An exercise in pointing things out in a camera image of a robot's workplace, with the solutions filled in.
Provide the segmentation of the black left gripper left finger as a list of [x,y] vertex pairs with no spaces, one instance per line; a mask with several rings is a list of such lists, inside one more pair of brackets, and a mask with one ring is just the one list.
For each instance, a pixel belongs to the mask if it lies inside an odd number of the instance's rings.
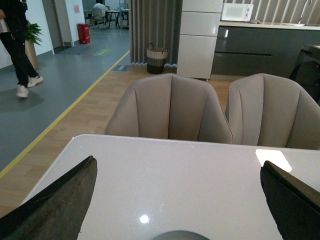
[[91,203],[97,160],[89,156],[0,219],[2,240],[75,240]]

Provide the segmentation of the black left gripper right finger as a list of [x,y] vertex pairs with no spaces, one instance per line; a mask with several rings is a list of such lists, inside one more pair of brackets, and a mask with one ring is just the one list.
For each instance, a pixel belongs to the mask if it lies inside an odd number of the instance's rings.
[[320,193],[270,161],[260,170],[268,208],[284,240],[320,238]]

